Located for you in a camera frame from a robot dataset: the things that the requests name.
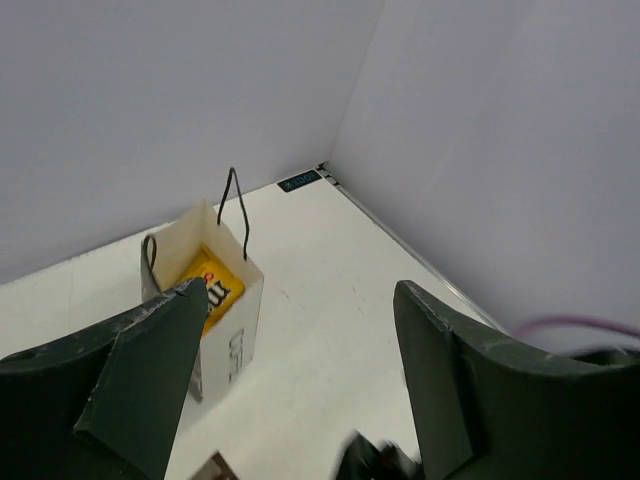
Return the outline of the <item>yellow M&M's packet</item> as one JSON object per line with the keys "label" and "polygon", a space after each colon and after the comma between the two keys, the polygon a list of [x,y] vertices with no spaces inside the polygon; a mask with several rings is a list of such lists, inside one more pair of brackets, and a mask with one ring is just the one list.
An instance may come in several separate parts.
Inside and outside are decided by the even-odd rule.
{"label": "yellow M&M's packet", "polygon": [[245,285],[205,244],[200,246],[175,284],[196,277],[204,279],[207,291],[207,319],[202,331],[202,336],[206,336],[244,294]]}

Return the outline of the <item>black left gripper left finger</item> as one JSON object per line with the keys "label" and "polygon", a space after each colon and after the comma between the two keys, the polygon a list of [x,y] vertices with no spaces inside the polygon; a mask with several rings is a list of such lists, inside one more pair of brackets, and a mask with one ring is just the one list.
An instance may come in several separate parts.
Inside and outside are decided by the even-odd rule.
{"label": "black left gripper left finger", "polygon": [[192,279],[3,358],[2,478],[164,478],[207,310]]}

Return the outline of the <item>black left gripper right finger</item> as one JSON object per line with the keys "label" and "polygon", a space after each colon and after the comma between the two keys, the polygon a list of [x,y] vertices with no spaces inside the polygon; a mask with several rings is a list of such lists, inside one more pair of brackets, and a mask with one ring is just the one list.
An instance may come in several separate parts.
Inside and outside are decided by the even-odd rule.
{"label": "black left gripper right finger", "polygon": [[393,309],[426,478],[638,477],[637,351],[548,353],[411,281]]}

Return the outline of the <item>brown chocolate bar wrapper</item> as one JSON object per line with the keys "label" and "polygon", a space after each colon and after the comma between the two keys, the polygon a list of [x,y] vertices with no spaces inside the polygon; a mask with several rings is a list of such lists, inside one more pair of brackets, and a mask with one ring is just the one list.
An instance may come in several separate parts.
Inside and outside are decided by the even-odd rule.
{"label": "brown chocolate bar wrapper", "polygon": [[191,477],[191,480],[238,480],[223,455],[215,452]]}

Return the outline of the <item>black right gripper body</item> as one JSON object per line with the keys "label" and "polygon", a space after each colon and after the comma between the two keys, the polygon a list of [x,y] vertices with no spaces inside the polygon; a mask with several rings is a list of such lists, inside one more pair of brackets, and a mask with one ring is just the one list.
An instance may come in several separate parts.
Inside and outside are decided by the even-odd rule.
{"label": "black right gripper body", "polygon": [[420,480],[422,462],[409,457],[393,442],[374,445],[360,432],[344,444],[337,461],[335,480]]}

